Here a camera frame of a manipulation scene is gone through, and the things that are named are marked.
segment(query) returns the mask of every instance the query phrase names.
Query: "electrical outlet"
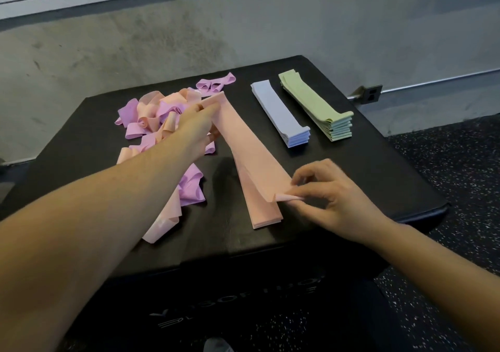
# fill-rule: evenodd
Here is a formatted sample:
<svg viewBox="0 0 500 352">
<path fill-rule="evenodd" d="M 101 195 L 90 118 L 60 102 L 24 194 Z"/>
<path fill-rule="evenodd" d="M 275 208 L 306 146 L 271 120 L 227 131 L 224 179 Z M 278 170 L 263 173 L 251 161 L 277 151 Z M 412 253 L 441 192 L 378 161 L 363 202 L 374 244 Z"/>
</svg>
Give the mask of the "electrical outlet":
<svg viewBox="0 0 500 352">
<path fill-rule="evenodd" d="M 360 104 L 368 104 L 373 102 L 378 102 L 378 97 L 382 93 L 382 85 L 364 87 L 361 98 L 359 99 Z"/>
</svg>

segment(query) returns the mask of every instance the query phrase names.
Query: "stack of folded green band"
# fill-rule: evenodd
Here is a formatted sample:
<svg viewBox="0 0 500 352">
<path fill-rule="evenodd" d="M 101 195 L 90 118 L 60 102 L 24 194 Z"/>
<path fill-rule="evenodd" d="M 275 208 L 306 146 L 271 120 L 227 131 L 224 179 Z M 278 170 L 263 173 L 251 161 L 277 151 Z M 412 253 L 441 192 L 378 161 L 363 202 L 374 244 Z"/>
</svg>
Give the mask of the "stack of folded green band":
<svg viewBox="0 0 500 352">
<path fill-rule="evenodd" d="M 300 103 L 305 112 L 330 141 L 345 139 L 353 135 L 351 133 L 351 119 L 354 113 L 352 111 L 342 114 L 336 112 L 302 81 L 301 76 L 295 70 L 279 74 L 279 79 L 284 89 Z"/>
</svg>

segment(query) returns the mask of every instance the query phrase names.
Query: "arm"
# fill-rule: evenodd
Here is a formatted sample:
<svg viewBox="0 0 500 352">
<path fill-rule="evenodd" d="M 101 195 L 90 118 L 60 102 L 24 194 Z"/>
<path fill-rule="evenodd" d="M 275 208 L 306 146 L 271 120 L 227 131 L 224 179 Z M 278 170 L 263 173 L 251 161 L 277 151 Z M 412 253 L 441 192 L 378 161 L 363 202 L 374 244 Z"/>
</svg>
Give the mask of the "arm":
<svg viewBox="0 0 500 352">
<path fill-rule="evenodd" d="M 384 216 L 331 160 L 299 168 L 289 194 L 321 197 L 326 209 L 291 201 L 303 216 L 379 253 L 425 293 L 482 350 L 500 345 L 500 278 Z"/>
<path fill-rule="evenodd" d="M 61 187 L 0 223 L 2 350 L 55 349 L 203 155 L 214 138 L 207 132 L 217 110 L 186 110 L 178 130 L 157 146 Z"/>
</svg>

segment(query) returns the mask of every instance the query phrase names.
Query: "person's left hand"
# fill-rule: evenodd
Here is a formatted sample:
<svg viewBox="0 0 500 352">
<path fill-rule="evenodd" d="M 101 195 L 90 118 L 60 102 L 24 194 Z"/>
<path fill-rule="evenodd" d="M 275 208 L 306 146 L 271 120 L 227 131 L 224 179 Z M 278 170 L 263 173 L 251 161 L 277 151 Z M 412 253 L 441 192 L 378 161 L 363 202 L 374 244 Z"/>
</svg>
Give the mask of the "person's left hand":
<svg viewBox="0 0 500 352">
<path fill-rule="evenodd" d="M 193 160 L 203 156 L 205 147 L 220 136 L 218 129 L 212 123 L 214 115 L 220 108 L 221 105 L 218 103 L 211 104 L 206 109 L 201 103 L 196 103 L 180 116 L 176 133 L 183 134 L 183 141 L 191 147 Z"/>
</svg>

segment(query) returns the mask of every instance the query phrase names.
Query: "black padded surface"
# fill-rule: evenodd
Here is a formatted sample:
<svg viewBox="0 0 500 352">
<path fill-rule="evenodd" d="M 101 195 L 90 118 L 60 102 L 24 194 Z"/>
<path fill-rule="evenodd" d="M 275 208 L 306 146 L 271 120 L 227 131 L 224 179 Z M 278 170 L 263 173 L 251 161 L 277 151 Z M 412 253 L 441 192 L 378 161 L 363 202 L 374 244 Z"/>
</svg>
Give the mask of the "black padded surface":
<svg viewBox="0 0 500 352">
<path fill-rule="evenodd" d="M 290 69 L 298 71 L 337 111 L 354 111 L 353 137 L 333 143 L 327 139 L 281 88 L 278 74 Z M 447 201 L 303 56 L 236 68 L 231 72 L 236 82 L 224 87 L 229 101 L 290 175 L 308 162 L 330 158 L 393 219 L 404 222 L 446 208 Z M 200 78 L 216 78 L 226 73 L 215 72 L 86 98 L 32 163 L 25 181 L 9 193 L 0 208 L 0 217 L 58 187 L 113 166 L 121 147 L 139 144 L 140 139 L 126 140 L 125 129 L 114 124 L 117 110 L 129 99 L 152 90 L 167 95 L 193 87 Z M 288 149 L 281 140 L 250 88 L 253 82 L 265 79 L 271 80 L 272 87 L 298 122 L 310 127 L 308 144 Z M 209 256 L 238 255 L 282 246 L 313 228 L 280 204 L 284 215 L 281 223 L 253 230 L 231 152 L 222 139 L 216 146 L 215 155 L 207 155 L 196 163 L 205 176 L 202 188 L 207 202 L 184 207 L 180 223 L 156 244 L 139 242 L 114 276 L 172 268 Z"/>
</svg>

